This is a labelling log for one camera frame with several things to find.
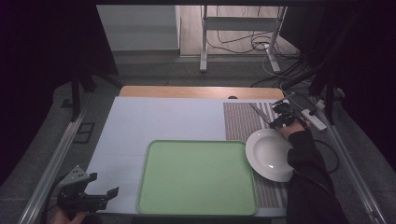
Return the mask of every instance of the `black cloth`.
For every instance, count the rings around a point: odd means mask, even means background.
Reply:
[[[311,132],[293,133],[289,141],[293,148],[288,163],[294,171],[288,189],[288,224],[349,223]]]

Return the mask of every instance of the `gray ribbed mat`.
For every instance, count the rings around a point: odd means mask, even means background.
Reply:
[[[259,103],[270,119],[275,118],[274,112],[268,103]],[[227,140],[245,142],[256,131],[268,129],[268,124],[263,122],[257,112],[249,103],[224,103],[224,119]],[[253,170],[254,182],[260,208],[285,208],[287,201],[286,183],[269,180]]]

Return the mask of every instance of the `green tray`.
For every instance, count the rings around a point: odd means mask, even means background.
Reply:
[[[156,215],[255,214],[256,193],[245,144],[151,142],[137,208]]]

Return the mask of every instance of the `white plate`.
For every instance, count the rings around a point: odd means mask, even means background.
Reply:
[[[277,130],[258,130],[247,140],[247,160],[265,178],[288,182],[293,171],[288,165],[288,151],[291,148],[291,143]]]

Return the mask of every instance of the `dark background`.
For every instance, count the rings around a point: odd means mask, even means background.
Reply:
[[[57,87],[74,74],[117,74],[96,6],[83,2],[0,6],[1,183],[31,144]]]
[[[280,35],[316,66],[326,58],[351,10],[359,16],[328,70],[317,78],[334,75],[335,87],[346,94],[343,108],[396,170],[396,1],[361,0],[353,8],[289,7]]]

